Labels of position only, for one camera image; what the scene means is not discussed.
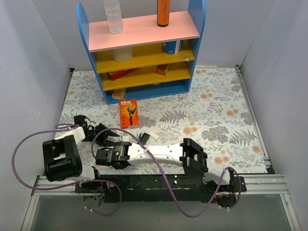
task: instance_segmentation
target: water bottle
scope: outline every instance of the water bottle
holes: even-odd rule
[[[119,0],[103,0],[103,2],[110,32],[113,34],[121,33],[124,28]]]

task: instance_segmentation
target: yellow shelf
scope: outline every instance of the yellow shelf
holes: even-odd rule
[[[96,53],[97,73],[126,70],[136,67],[170,64],[182,61],[194,60],[193,52],[185,40],[182,50],[177,54],[166,54],[162,51],[161,43],[133,47],[134,57],[124,63],[113,60],[111,50]]]
[[[154,83],[170,82],[190,78],[186,62],[173,63],[167,71],[166,76],[155,73],[155,66],[142,67],[114,81],[110,80],[107,74],[103,74],[103,89],[114,90],[130,88]]]

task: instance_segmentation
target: orange box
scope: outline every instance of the orange box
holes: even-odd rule
[[[120,101],[121,128],[139,127],[138,106],[136,100]]]
[[[170,64],[160,64],[156,67],[156,74],[165,76],[167,74],[167,70],[169,68]]]

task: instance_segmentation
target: shelf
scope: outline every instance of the shelf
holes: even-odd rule
[[[96,53],[97,73],[110,71],[126,70],[136,67],[153,66],[159,64],[170,64],[194,60],[193,52],[188,44],[184,41],[182,50],[177,54],[166,54],[161,48],[161,43],[134,47],[134,57],[123,63],[113,60],[111,50],[100,51]]]
[[[188,11],[170,13],[169,25],[159,27],[156,14],[124,18],[124,31],[112,34],[108,21],[89,24],[89,51],[105,51],[114,48],[140,46],[200,37]]]
[[[119,103],[120,100],[115,100],[111,97],[112,92],[113,92],[112,90],[105,91],[107,101],[110,104]],[[185,80],[178,80],[168,83],[161,83],[159,85],[146,85],[146,86],[129,88],[125,93],[125,99],[143,100],[153,97],[174,95],[186,92],[188,92],[188,90]]]
[[[156,65],[141,67],[140,69],[137,69],[114,81],[110,80],[107,74],[103,74],[103,89],[114,90],[130,88],[141,85],[188,79],[191,77],[185,62],[170,64],[166,76],[158,75],[155,71]]]

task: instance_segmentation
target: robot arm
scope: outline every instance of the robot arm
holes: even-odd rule
[[[172,164],[183,167],[185,175],[203,177],[218,183],[223,168],[207,158],[203,148],[192,139],[184,138],[183,143],[165,146],[147,146],[160,164]],[[96,164],[123,169],[144,163],[154,163],[152,157],[139,144],[116,142],[113,148],[97,151]],[[230,183],[229,174],[225,174],[222,185]]]
[[[80,127],[64,133],[54,140],[43,143],[45,174],[49,181],[55,180],[93,180],[99,175],[94,167],[82,165],[77,144],[82,141],[93,141],[94,137],[106,127],[95,126],[87,117],[77,115],[75,124]],[[98,137],[100,146],[97,151],[96,164],[124,169],[142,163],[154,163],[152,157],[140,145],[130,142],[108,141],[108,136],[119,136],[107,131]],[[165,146],[147,146],[160,164],[172,164],[183,167],[189,177],[206,177],[206,181],[218,183],[223,168],[207,158],[203,148],[192,139],[185,138],[183,143]],[[222,185],[229,185],[230,175],[225,174]]]

